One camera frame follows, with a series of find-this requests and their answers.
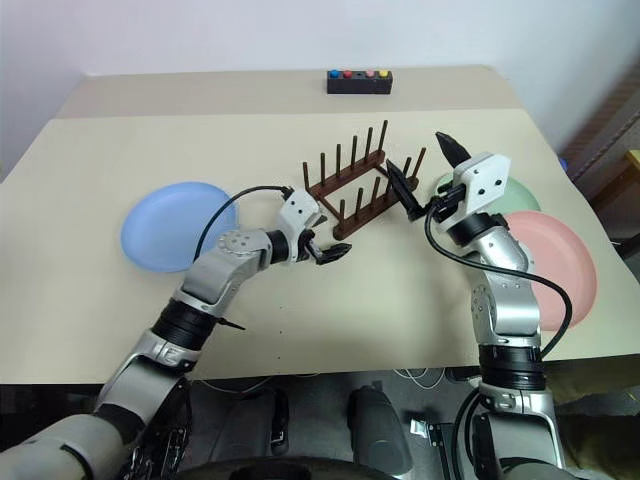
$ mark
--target blue plate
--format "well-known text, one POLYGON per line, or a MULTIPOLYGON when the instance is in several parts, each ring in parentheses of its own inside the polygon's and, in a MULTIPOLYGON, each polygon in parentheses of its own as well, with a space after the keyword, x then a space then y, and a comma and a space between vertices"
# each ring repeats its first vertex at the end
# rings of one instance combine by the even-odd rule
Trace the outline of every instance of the blue plate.
MULTIPOLYGON (((129 212, 120 232, 122 250, 145 270, 186 270, 193 261, 202 230, 227 200, 225 192, 200 182, 176 183, 156 190, 129 212)), ((220 234, 236 227, 232 204, 212 225, 202 251, 212 249, 220 234)))

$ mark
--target white wall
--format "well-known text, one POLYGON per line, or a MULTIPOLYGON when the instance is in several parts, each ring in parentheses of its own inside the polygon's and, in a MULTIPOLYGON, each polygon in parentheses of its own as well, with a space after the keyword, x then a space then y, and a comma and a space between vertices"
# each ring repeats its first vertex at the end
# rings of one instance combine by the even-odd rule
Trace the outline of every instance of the white wall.
POLYGON ((640 52, 639 0, 1 0, 5 173, 83 75, 486 64, 556 149, 640 52))

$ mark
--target beige tabletop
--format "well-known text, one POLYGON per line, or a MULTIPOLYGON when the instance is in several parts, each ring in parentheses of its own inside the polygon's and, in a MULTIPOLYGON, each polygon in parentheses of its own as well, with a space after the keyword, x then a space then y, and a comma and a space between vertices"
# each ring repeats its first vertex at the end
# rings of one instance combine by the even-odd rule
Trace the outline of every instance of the beige tabletop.
MULTIPOLYGON (((597 268, 596 302, 550 358, 637 353, 640 287, 504 80, 483 67, 394 73, 397 85, 385 98, 327 98, 316 81, 322 72, 115 77, 80 86, 0 185, 0 383, 103 382, 155 322, 182 274, 142 271, 119 246, 127 213, 147 193, 186 180, 229 193, 300 185, 302 161, 317 176, 319 152, 348 145, 383 119, 391 159, 427 147, 423 199, 450 170, 433 136, 442 130, 471 152, 509 156, 511 175, 542 210, 583 239, 597 268), (289 90, 293 103, 285 102, 289 90), (278 101, 260 100, 271 96, 278 101)), ((372 183, 365 176, 332 198, 353 205, 354 189, 368 192, 372 183)), ((277 195, 249 196, 239 202, 239 221, 271 227, 280 205, 277 195)), ((332 241, 333 223, 318 228, 320 244, 332 241)), ((396 206, 348 241, 353 249, 340 262, 274 266, 249 280, 227 315, 247 331, 216 328, 196 376, 477 362, 464 270, 429 248, 420 222, 409 224, 396 206)))

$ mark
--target pink plate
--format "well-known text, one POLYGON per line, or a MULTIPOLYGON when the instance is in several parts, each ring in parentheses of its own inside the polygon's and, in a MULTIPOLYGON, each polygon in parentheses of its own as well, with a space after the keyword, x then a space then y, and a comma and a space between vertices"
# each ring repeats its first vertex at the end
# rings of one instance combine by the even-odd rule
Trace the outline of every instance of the pink plate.
MULTIPOLYGON (((598 280, 593 259, 580 237, 544 213, 515 212, 505 218, 511 234, 531 250, 534 273, 560 285, 571 298, 571 326, 582 321, 593 306, 598 280)), ((562 299, 539 283, 533 284, 533 293, 540 306, 540 328, 557 330, 564 317, 562 299)))

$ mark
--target green plate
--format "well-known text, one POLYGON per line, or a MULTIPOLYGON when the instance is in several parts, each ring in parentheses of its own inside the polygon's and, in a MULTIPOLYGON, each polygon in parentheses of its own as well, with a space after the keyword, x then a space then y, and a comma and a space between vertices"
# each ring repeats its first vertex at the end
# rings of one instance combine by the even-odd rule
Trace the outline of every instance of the green plate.
MULTIPOLYGON (((440 185, 450 182, 452 178, 453 174, 447 173, 438 180, 436 192, 440 185)), ((502 213, 503 215, 506 215, 508 213, 520 212, 522 210, 535 210, 539 212, 540 204, 527 187, 515 178, 509 177, 504 195, 491 203, 485 211, 491 215, 495 213, 502 213)))

